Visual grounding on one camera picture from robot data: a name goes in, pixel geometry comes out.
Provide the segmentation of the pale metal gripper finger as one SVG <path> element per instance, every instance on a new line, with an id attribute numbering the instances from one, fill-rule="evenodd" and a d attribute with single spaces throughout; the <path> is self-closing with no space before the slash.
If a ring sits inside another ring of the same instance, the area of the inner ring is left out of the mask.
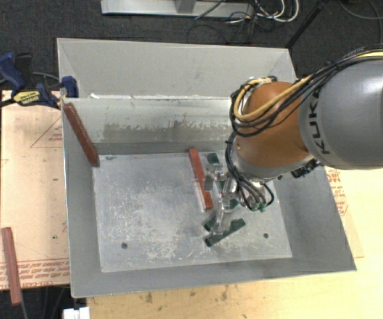
<path id="1" fill-rule="evenodd" d="M 206 164 L 205 182 L 213 183 L 215 181 L 221 182 L 226 180 L 226 170 L 222 163 L 208 163 Z"/>
<path id="2" fill-rule="evenodd" d="M 214 224 L 209 232 L 209 237 L 219 237 L 225 234 L 227 230 L 225 215 L 226 212 L 224 210 L 224 205 L 222 203 L 219 203 L 214 217 Z"/>

